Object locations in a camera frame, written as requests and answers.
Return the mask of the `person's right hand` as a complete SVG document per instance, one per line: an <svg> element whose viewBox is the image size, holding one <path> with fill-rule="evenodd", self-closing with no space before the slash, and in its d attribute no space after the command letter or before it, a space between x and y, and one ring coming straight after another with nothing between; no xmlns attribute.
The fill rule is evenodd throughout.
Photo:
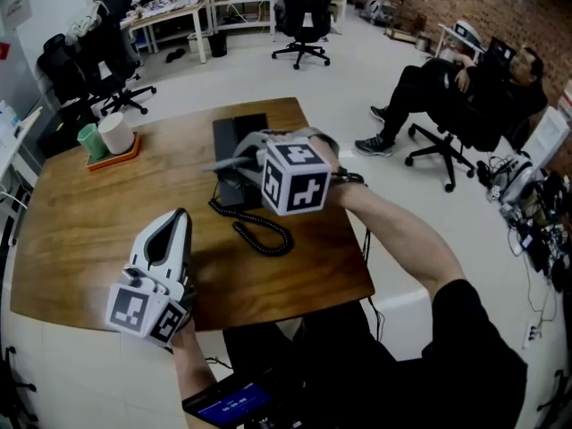
<svg viewBox="0 0 572 429"><path fill-rule="evenodd" d="M346 172L341 165L339 157L331 147L329 140L324 134L316 134L308 139L315 151L332 167L333 173Z"/></svg>

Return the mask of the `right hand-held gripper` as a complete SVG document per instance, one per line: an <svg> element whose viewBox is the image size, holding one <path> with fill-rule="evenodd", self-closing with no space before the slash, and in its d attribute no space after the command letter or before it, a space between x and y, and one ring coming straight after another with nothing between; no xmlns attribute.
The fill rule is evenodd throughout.
<svg viewBox="0 0 572 429"><path fill-rule="evenodd" d="M310 142L316 137L327 146L332 139L319 130L249 133L232 158L202 167L203 172L237 172L258 187L277 215L314 213L324 208L332 165Z"/></svg>

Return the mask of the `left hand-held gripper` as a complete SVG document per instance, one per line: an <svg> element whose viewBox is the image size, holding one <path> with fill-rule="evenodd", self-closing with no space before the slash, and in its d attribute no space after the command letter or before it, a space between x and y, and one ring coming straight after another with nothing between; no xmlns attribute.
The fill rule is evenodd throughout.
<svg viewBox="0 0 572 429"><path fill-rule="evenodd" d="M197 296L191 235L186 210L159 216L137 235L132 265L123 267L122 280L109 290L107 327L161 348L171 346L173 335L192 317Z"/></svg>

